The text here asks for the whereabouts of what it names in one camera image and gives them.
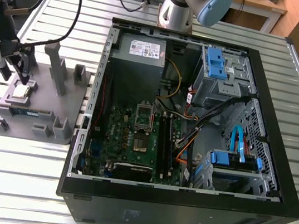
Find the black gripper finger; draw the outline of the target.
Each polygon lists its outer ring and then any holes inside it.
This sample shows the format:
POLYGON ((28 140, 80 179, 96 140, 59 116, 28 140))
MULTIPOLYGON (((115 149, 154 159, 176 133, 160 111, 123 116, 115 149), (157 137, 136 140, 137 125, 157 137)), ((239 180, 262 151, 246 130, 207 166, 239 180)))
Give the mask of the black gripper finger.
MULTIPOLYGON (((9 63, 9 65, 11 65, 15 71, 20 74, 21 72, 21 65, 22 65, 22 59, 21 59, 21 54, 14 54, 8 57, 4 57, 4 60, 9 63)), ((10 78, 11 71, 9 69, 9 67, 7 65, 5 65, 4 67, 0 68, 0 73, 2 74, 4 80, 8 80, 10 78)))
POLYGON ((17 44, 18 51, 15 58, 15 67, 22 85, 26 85, 30 79, 30 69, 33 62, 34 47, 17 44))

